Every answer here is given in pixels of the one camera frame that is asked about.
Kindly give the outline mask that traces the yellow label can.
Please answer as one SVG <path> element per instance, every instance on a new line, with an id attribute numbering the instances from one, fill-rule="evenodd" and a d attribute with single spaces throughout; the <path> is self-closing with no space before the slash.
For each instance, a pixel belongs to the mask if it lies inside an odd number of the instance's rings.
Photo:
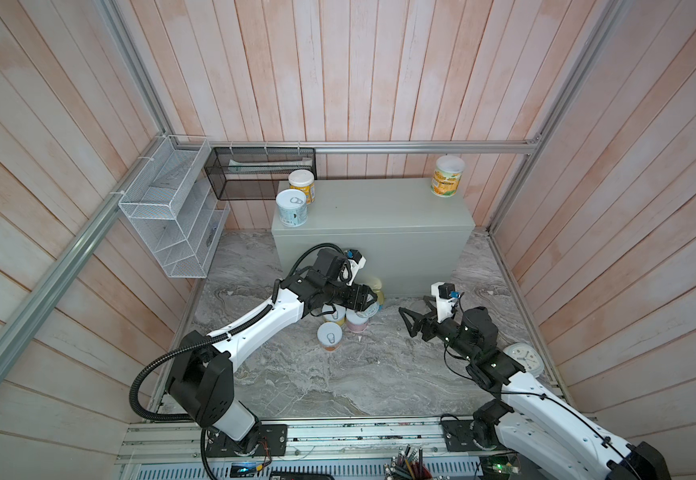
<path id="1" fill-rule="evenodd" d="M 315 175 L 312 171 L 298 169 L 291 172 L 288 182 L 292 189 L 301 191 L 306 197 L 306 203 L 311 204 L 315 199 Z"/>

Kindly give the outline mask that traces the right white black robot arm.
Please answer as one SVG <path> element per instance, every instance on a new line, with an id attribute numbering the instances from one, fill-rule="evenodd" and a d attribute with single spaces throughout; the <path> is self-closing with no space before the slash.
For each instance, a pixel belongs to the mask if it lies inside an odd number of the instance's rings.
<path id="1" fill-rule="evenodd" d="M 492 399 L 473 414 L 469 440 L 483 449 L 512 450 L 557 479 L 668 479 L 664 456 L 647 442 L 633 444 L 580 414 L 497 346 L 488 310 L 460 320 L 399 310 L 411 337 L 438 338 L 446 357 L 466 361 L 464 378 Z"/>

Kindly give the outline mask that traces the orange green label can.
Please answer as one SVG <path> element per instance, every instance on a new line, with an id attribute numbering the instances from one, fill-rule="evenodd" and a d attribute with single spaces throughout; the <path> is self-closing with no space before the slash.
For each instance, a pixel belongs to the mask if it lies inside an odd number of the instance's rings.
<path id="1" fill-rule="evenodd" d="M 431 179 L 431 191 L 439 197 L 452 197 L 458 190 L 465 162 L 454 155 L 445 155 L 436 160 Z"/>

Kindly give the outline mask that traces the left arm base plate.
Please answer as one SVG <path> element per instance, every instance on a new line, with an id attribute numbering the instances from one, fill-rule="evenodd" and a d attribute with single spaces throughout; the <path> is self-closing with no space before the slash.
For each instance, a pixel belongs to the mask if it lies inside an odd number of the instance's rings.
<path id="1" fill-rule="evenodd" d="M 241 440 L 235 441 L 211 427 L 202 434 L 204 451 L 209 458 L 246 458 L 283 456 L 288 426 L 283 423 L 255 426 Z"/>

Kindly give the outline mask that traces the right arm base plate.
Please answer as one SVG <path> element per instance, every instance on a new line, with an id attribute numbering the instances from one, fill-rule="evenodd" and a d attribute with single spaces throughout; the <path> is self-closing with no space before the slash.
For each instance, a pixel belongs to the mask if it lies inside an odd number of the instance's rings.
<path id="1" fill-rule="evenodd" d="M 449 452 L 491 451 L 501 446 L 496 428 L 503 416 L 515 410 L 495 399 L 477 409 L 471 419 L 460 419 L 444 413 L 439 417 L 446 448 Z"/>

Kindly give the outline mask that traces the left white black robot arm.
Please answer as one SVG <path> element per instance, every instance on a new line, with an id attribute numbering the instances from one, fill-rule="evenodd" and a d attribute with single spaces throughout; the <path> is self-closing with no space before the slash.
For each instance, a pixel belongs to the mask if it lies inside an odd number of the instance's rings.
<path id="1" fill-rule="evenodd" d="M 366 257 L 355 249 L 318 244 L 312 265 L 296 263 L 274 282 L 271 296 L 250 312 L 206 336 L 183 338 L 166 382 L 167 393 L 201 428 L 246 445 L 259 437 L 260 421 L 235 397 L 234 374 L 259 347 L 284 328 L 327 305 L 363 311 L 377 295 L 357 282 Z"/>

